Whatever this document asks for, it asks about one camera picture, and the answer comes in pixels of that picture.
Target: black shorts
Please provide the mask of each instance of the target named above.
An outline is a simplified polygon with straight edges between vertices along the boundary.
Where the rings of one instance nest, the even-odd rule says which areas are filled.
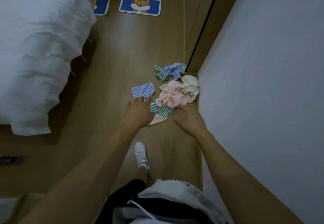
[[[170,219],[196,219],[201,223],[212,223],[201,210],[194,209],[186,204],[169,201],[163,198],[138,198],[137,195],[146,188],[147,185],[144,181],[132,180],[115,191],[108,197],[95,224],[112,223],[112,213],[117,206],[137,207],[132,203],[126,204],[129,200],[134,200],[146,211],[156,216]]]

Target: foot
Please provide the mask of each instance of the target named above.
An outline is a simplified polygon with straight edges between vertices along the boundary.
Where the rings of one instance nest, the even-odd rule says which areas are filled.
[[[136,142],[134,147],[134,153],[137,160],[138,167],[146,168],[146,173],[150,172],[150,164],[146,157],[146,148],[142,142]]]

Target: white sock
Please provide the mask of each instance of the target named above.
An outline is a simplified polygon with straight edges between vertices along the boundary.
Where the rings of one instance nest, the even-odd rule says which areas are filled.
[[[146,172],[148,171],[148,164],[146,162],[141,162],[138,167],[144,167],[146,169]]]

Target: person's right arm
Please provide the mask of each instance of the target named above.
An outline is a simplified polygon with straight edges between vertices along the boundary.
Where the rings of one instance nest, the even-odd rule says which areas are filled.
[[[278,198],[246,171],[208,131],[201,115],[181,106],[184,119],[176,124],[198,142],[213,181],[236,224],[302,223]]]

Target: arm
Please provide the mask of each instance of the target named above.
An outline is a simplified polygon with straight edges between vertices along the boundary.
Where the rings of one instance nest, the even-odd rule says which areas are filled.
[[[20,224],[94,223],[119,173],[135,135],[154,117],[152,97],[126,106],[120,128],[96,152],[64,177]]]
[[[239,223],[302,223],[268,189],[246,171],[207,130],[201,115],[187,107],[180,107],[185,119],[176,124],[198,142],[210,174],[233,221]]]

